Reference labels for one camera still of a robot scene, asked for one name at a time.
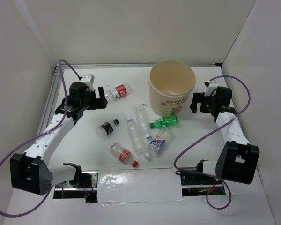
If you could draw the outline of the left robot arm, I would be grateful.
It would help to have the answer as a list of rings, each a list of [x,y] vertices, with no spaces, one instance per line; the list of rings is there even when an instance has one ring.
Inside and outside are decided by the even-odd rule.
[[[66,136],[74,128],[85,110],[104,109],[107,100],[103,87],[98,87],[99,98],[95,91],[83,82],[74,82],[69,88],[61,105],[44,131],[22,154],[11,157],[10,173],[12,187],[37,195],[45,195],[49,188],[67,182],[78,187],[83,182],[81,166],[69,162],[50,167],[50,159]]]

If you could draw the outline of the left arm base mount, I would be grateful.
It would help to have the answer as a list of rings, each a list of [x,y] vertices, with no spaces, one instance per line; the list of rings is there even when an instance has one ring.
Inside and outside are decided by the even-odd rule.
[[[78,184],[69,181],[56,185],[53,199],[81,199],[87,203],[97,203],[99,171],[82,171]]]

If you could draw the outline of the black label small bottle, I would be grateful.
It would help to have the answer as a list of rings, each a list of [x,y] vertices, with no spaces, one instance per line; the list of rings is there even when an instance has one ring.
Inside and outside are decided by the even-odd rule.
[[[110,136],[119,126],[120,121],[118,119],[113,119],[110,121],[107,121],[100,125],[97,129],[97,133],[100,138],[106,138]]]

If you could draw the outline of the blue white label bottle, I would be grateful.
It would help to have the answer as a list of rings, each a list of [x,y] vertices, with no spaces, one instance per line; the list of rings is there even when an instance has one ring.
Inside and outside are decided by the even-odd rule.
[[[163,127],[147,145],[144,157],[151,161],[153,158],[157,158],[160,155],[160,151],[169,144],[174,137],[172,130],[168,127]]]

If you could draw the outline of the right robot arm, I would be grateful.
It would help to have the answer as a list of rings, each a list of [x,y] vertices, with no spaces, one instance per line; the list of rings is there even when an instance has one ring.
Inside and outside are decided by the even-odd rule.
[[[232,90],[225,87],[213,87],[211,92],[194,93],[190,109],[210,113],[221,129],[225,145],[217,160],[215,174],[218,178],[243,184],[251,184],[259,158],[259,148],[251,145],[244,136],[236,111],[230,107]]]

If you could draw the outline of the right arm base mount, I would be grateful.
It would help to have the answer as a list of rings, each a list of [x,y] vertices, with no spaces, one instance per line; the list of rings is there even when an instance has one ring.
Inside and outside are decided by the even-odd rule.
[[[175,172],[180,177],[182,196],[205,196],[208,191],[215,189],[210,195],[225,195],[221,181],[194,173],[186,173],[180,170]]]

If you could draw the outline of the green soda bottle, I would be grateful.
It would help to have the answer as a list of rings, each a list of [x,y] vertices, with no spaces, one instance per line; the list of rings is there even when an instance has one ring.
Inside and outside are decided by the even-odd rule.
[[[178,119],[176,115],[161,117],[155,122],[149,124],[151,129],[162,129],[163,127],[174,127],[177,125]]]

